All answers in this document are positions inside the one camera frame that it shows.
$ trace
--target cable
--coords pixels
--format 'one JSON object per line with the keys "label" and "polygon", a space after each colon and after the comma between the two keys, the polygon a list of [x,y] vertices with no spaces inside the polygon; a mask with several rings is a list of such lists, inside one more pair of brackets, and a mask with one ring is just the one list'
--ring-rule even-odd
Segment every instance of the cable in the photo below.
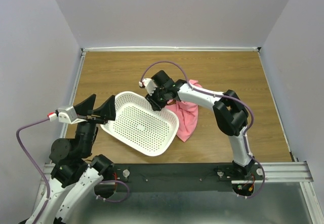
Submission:
{"label": "cable", "polygon": [[37,124],[40,124],[40,123],[43,123],[45,121],[48,121],[50,120],[49,118],[46,118],[46,119],[41,119],[39,121],[36,121],[35,123],[32,123],[32,124],[28,124],[28,125],[25,125],[25,126],[22,126],[20,127],[17,131],[16,131],[16,137],[17,137],[17,141],[21,147],[21,149],[25,152],[25,154],[27,155],[27,157],[29,158],[29,160],[31,161],[31,163],[34,165],[34,167],[37,169],[37,171],[40,173],[40,175],[42,176],[44,182],[45,182],[45,185],[46,185],[46,198],[47,200],[44,202],[42,208],[40,209],[38,215],[36,216],[35,220],[32,222],[32,224],[35,224],[38,219],[40,218],[41,214],[43,213],[44,209],[46,208],[47,206],[47,203],[48,203],[48,200],[49,200],[49,197],[50,197],[50,183],[49,181],[46,179],[45,177],[45,174],[43,173],[43,171],[40,169],[40,167],[37,165],[37,163],[35,162],[35,160],[33,159],[33,157],[30,155],[30,153],[27,151],[27,149],[24,147],[24,145],[22,144],[22,141],[20,139],[20,136],[19,136],[19,133],[20,131],[22,131],[23,129],[26,129],[26,128],[29,128],[31,126],[34,126],[34,125],[37,125]]}
{"label": "cable", "polygon": [[248,110],[248,112],[249,112],[250,115],[251,115],[251,122],[250,122],[250,124],[246,127],[246,129],[242,132],[242,135],[243,135],[243,141],[244,141],[244,147],[245,147],[245,150],[246,150],[247,154],[249,155],[249,157],[250,157],[252,160],[254,160],[254,161],[255,161],[255,162],[260,166],[260,168],[261,168],[261,170],[262,170],[262,174],[263,174],[263,180],[262,180],[262,184],[261,184],[260,188],[257,190],[257,192],[256,192],[255,194],[251,195],[251,196],[246,197],[246,198],[253,198],[253,197],[255,197],[256,195],[258,195],[258,194],[260,193],[261,189],[263,189],[263,186],[264,186],[264,183],[265,183],[265,171],[264,171],[264,168],[263,168],[263,166],[261,165],[261,163],[260,163],[258,160],[256,160],[255,157],[252,155],[252,153],[249,151],[249,145],[248,145],[248,139],[247,139],[247,131],[252,127],[252,125],[253,125],[253,123],[254,123],[254,113],[253,113],[252,109],[251,109],[251,108],[250,108],[246,103],[244,103],[243,101],[241,101],[240,99],[237,99],[237,98],[234,98],[234,97],[231,97],[231,96],[228,96],[228,95],[220,95],[220,94],[217,94],[216,92],[213,92],[213,93],[205,92],[205,91],[202,91],[202,90],[200,90],[199,88],[197,88],[197,87],[191,85],[191,84],[189,83],[189,78],[188,78],[186,72],[182,69],[182,67],[181,67],[179,64],[177,64],[177,63],[175,63],[175,62],[172,62],[172,61],[157,61],[157,62],[154,62],[153,64],[151,64],[149,67],[147,67],[146,70],[144,71],[144,73],[142,74],[141,79],[140,79],[140,82],[142,83],[142,85],[144,85],[144,83],[143,83],[143,78],[144,78],[145,74],[147,73],[147,71],[148,71],[152,66],[154,66],[154,65],[156,65],[156,64],[160,64],[160,63],[169,63],[169,64],[172,64],[172,65],[177,66],[177,67],[181,70],[181,72],[182,72],[182,74],[183,74],[183,76],[184,76],[184,78],[185,78],[185,80],[186,80],[188,86],[189,86],[192,90],[194,90],[194,91],[196,91],[196,92],[199,92],[199,93],[202,93],[202,94],[205,94],[205,95],[213,96],[213,97],[219,97],[219,98],[225,98],[225,99],[231,99],[231,100],[234,100],[234,101],[236,101],[236,102],[242,104],[242,105],[243,105],[243,106]]}
{"label": "cable", "polygon": [[117,183],[117,184],[124,185],[126,187],[126,189],[127,189],[126,195],[120,200],[109,200],[109,199],[106,199],[106,198],[102,198],[100,195],[97,195],[97,199],[103,200],[104,202],[121,203],[121,202],[123,202],[124,200],[126,200],[129,197],[131,190],[130,190],[130,187],[128,187],[128,185],[125,184],[124,182],[119,181],[119,180],[107,180],[107,181],[102,181],[99,184],[107,184],[107,183]]}

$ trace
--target pink cloth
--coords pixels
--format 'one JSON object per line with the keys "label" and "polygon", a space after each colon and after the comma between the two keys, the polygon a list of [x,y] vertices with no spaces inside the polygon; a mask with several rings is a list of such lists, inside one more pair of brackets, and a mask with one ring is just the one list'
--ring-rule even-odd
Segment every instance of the pink cloth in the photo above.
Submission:
{"label": "pink cloth", "polygon": [[[189,83],[201,87],[197,84],[198,81],[189,80]],[[185,142],[192,135],[193,131],[196,129],[198,122],[198,105],[189,102],[179,102],[177,101],[173,105],[167,105],[167,109],[173,111],[179,118],[179,129],[177,136]]]}

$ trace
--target gray wall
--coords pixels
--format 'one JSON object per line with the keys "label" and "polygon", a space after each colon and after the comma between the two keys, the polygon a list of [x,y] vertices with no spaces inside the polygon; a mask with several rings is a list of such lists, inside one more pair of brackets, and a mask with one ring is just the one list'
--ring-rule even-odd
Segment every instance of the gray wall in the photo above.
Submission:
{"label": "gray wall", "polygon": [[324,210],[324,0],[289,0],[261,57],[292,152],[307,160]]}
{"label": "gray wall", "polygon": [[[0,223],[28,218],[40,175],[15,131],[67,103],[79,46],[55,0],[0,0]],[[58,125],[22,132],[39,165],[48,161]]]}
{"label": "gray wall", "polygon": [[288,0],[56,0],[83,48],[263,45]]}

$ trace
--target white tray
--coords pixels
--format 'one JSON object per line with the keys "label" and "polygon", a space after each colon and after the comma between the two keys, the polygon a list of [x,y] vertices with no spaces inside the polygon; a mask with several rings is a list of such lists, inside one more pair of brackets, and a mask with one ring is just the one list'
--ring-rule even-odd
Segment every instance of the white tray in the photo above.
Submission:
{"label": "white tray", "polygon": [[150,103],[136,93],[116,95],[115,107],[116,120],[101,125],[102,129],[147,156],[161,155],[176,136],[176,114],[166,108],[153,111]]}

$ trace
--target wooden table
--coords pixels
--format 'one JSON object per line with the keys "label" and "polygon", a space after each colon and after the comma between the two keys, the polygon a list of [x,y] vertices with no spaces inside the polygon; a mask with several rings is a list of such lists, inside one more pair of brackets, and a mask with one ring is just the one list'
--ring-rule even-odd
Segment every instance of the wooden table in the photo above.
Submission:
{"label": "wooden table", "polygon": [[[111,95],[133,91],[146,95],[138,81],[153,62],[171,60],[179,63],[190,79],[204,88],[236,91],[255,113],[255,124],[249,130],[249,142],[255,157],[262,162],[291,161],[284,134],[274,107],[263,69],[256,52],[87,52],[74,104],[97,94],[95,107]],[[146,77],[159,70],[174,80],[184,79],[181,71],[170,64],[151,68]],[[74,137],[71,125],[67,137]],[[148,157],[99,130],[93,156],[103,154],[115,163],[194,163],[229,162],[232,150],[229,140],[218,129],[214,113],[199,107],[198,125],[191,138],[177,137],[160,156]]]}

